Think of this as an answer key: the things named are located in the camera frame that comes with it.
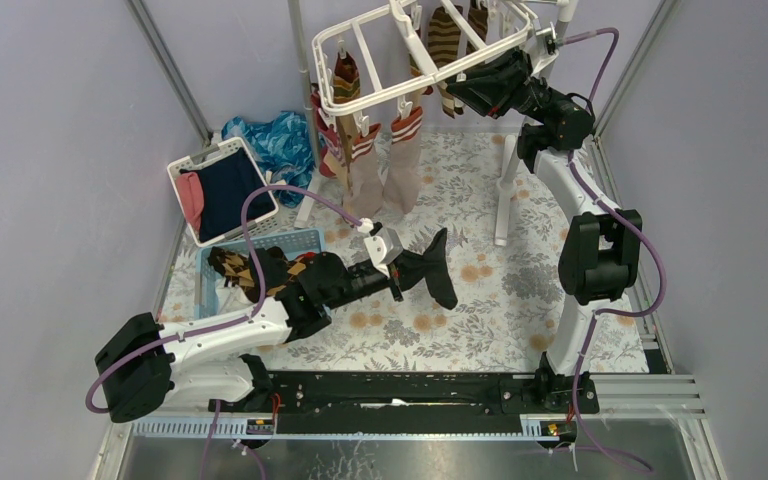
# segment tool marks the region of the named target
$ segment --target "blue plastic bag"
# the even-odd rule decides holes
[[[258,167],[263,172],[272,172],[273,183],[284,180],[301,188],[310,185],[314,161],[303,115],[281,112],[268,123],[246,123],[242,118],[234,117],[222,127],[222,139],[231,137],[243,137],[251,144],[260,156]],[[301,203],[303,197],[300,193],[277,193],[278,201],[290,208]]]

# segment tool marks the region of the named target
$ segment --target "gray wall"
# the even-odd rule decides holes
[[[151,309],[197,148],[124,2],[0,2],[0,479],[89,471],[93,356]]]
[[[420,0],[424,16],[431,16],[438,0]],[[456,0],[468,6],[468,0]],[[205,118],[214,129],[235,115],[255,121],[268,121],[281,110],[302,108],[298,65],[286,0],[146,0],[164,40],[181,69]],[[306,44],[314,35],[334,24],[387,4],[387,0],[301,0]],[[634,51],[657,7],[657,0],[582,1],[569,28],[569,34],[599,27],[615,26],[622,38],[610,68],[602,81],[603,91],[597,97],[601,107],[616,83],[623,67]],[[548,21],[557,18],[557,10],[536,8]],[[389,17],[366,24],[364,36],[369,44],[376,69],[385,86],[409,77],[407,48]],[[488,37],[498,38],[498,24],[490,26]],[[372,92],[355,46],[354,34],[345,35],[346,46],[361,63],[362,91]],[[461,38],[461,52],[466,38]],[[552,84],[563,91],[587,94],[599,68],[609,40],[601,38],[564,50],[558,60]],[[333,62],[336,46],[326,50]],[[308,58],[313,60],[312,53]],[[497,121],[472,112],[452,120],[440,108],[437,93],[423,99],[425,128],[518,131],[522,117],[509,113]],[[364,112],[370,122],[389,125],[396,114],[395,100]]]
[[[605,144],[666,261],[664,330],[726,470],[768,478],[768,2],[685,0]]]

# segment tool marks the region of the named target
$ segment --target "white basket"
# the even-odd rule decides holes
[[[180,160],[176,160],[170,163],[166,167],[166,172],[169,174],[169,181],[172,182],[172,189],[175,190],[175,196],[178,198],[178,205],[181,206],[181,194],[178,192],[178,187],[175,185],[175,179],[181,176],[181,170],[201,170],[204,167],[213,165],[214,163],[234,154],[239,149],[245,150],[249,157],[249,160],[254,164],[254,168],[257,174],[260,175],[260,180],[266,185],[266,179],[263,178],[263,173],[257,166],[257,154],[249,143],[240,137],[229,138],[223,142],[219,142],[217,145],[211,145],[207,149],[196,153],[194,155],[188,155]],[[268,213],[249,221],[249,232],[252,236],[264,235],[271,230],[278,227],[278,221],[274,218],[278,213],[278,202],[275,201],[275,196],[272,192],[267,192],[269,199],[272,201],[273,208]],[[219,242],[226,242],[239,237],[243,234],[243,227],[237,227],[224,235],[213,237],[210,240],[199,240],[198,232],[195,231],[189,223],[187,223],[187,230],[195,240],[196,245],[199,247],[207,247]]]

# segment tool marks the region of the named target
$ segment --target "blue basket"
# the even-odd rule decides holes
[[[321,228],[308,228],[286,233],[276,233],[252,238],[256,248],[280,247],[289,259],[307,252],[325,251],[325,234]],[[196,320],[212,317],[219,313],[219,297],[216,295],[216,281],[222,278],[207,263],[210,249],[220,247],[232,252],[248,255],[245,240],[220,243],[199,250],[196,258]]]

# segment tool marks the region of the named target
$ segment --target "argyle sock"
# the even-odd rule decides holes
[[[343,195],[343,208],[359,218],[372,218],[384,202],[384,185],[378,177],[378,153],[375,151],[375,137],[381,124],[369,126],[369,134],[358,136],[352,145],[349,161],[349,183],[351,189]]]
[[[463,13],[463,7],[456,7]],[[461,29],[452,20],[445,8],[439,7],[431,14],[428,23],[428,53],[437,68],[446,66],[458,58],[458,45],[461,42]],[[438,84],[443,96],[443,112],[455,118],[455,99],[446,91],[446,82]]]
[[[487,40],[487,8],[483,5],[479,6],[476,0],[470,0],[469,2],[469,15],[466,18],[469,26],[475,30],[475,33],[481,37],[481,40]],[[466,42],[466,54],[475,51],[475,47],[471,43]]]
[[[343,188],[348,191],[349,172],[345,160],[348,157],[343,153],[343,146],[340,143],[340,135],[333,127],[326,125],[325,121],[322,120],[322,117],[319,115],[319,110],[322,108],[319,93],[312,94],[310,100],[316,110],[316,112],[314,112],[314,117],[316,117],[316,129],[325,136],[325,150],[327,150],[327,153],[323,153],[322,155],[322,163],[319,165],[319,171],[326,177],[337,177],[343,185]]]
[[[355,59],[347,52],[346,58],[337,55],[337,64],[334,65],[334,77],[331,79],[334,85],[334,103],[348,103],[360,96],[360,74],[358,73]],[[337,133],[340,135],[340,143],[343,146],[344,158],[349,158],[352,151],[352,143],[358,136],[355,119],[351,115],[337,117]]]
[[[419,38],[422,38],[422,28],[416,29],[416,36]],[[411,76],[413,77],[421,77],[422,76],[422,70],[419,69],[419,65],[416,64],[416,60],[413,58],[413,55],[408,54],[408,58],[410,59],[410,65],[411,65]],[[414,102],[414,105],[419,105],[419,95],[416,95],[416,93],[420,93],[421,95],[431,95],[431,92],[433,92],[434,89],[431,88],[431,85],[425,87],[424,90],[418,90],[417,92],[411,93],[411,101]]]
[[[402,213],[410,213],[419,198],[419,155],[421,153],[422,107],[415,107],[404,120],[391,124],[390,169],[384,182],[384,199]]]

